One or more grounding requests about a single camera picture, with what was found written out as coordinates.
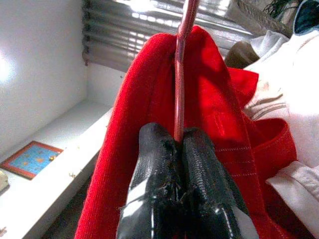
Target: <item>red frame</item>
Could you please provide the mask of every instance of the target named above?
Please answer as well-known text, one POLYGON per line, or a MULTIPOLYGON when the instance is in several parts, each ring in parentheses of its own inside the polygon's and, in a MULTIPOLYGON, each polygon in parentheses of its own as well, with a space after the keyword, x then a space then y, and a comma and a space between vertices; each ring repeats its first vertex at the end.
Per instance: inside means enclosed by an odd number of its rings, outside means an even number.
POLYGON ((23 154, 25 151, 27 151, 33 145, 38 145, 38 146, 40 146, 42 148, 50 149, 50 150, 52 150, 54 152, 58 152, 58 153, 63 152, 62 149, 55 148, 55 147, 52 147, 50 145, 47 145, 47 144, 44 144, 44 143, 40 143, 40 142, 37 142, 37 141, 32 141, 31 143, 29 143, 28 145, 26 145, 25 147, 23 147, 22 149, 20 149, 16 153, 14 153, 12 156, 10 156, 8 159, 6 159, 4 162, 0 163, 0 168, 3 168, 3 169, 8 170, 10 172, 16 173, 16 174, 21 175, 23 177, 26 177, 28 179, 34 178, 36 176, 36 174, 30 173, 28 171, 25 171, 25 170, 22 170, 20 168, 16 168, 16 167, 13 167, 13 166, 9 165, 9 163, 11 161, 15 160, 17 157, 19 157, 21 154, 23 154))

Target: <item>red garment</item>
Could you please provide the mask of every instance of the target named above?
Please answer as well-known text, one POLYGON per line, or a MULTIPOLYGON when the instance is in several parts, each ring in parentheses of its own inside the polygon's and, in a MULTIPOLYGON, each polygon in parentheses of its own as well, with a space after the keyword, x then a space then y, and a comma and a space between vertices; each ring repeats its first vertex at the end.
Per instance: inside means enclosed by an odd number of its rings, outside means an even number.
MULTIPOLYGON (((126 74, 88 190, 76 239, 114 239, 138 157, 139 130, 158 122, 173 134, 176 37, 157 34, 126 74)), ((185 127, 212 139, 242 192, 261 239, 312 238, 265 180, 296 160, 287 124, 251 121, 243 106, 258 76, 227 69, 210 35, 194 27, 184 56, 185 127)))

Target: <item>pile of clothes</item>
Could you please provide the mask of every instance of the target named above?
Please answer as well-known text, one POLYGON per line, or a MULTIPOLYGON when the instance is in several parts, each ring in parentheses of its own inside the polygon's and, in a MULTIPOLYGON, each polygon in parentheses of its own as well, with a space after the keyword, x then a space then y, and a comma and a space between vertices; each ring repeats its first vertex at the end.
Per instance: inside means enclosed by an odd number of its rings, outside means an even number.
POLYGON ((245 69, 227 68, 195 26, 183 145, 171 137, 176 36, 150 38, 118 94, 75 238, 319 238, 318 20, 319 1, 302 2, 291 39, 242 44, 254 57, 245 69))

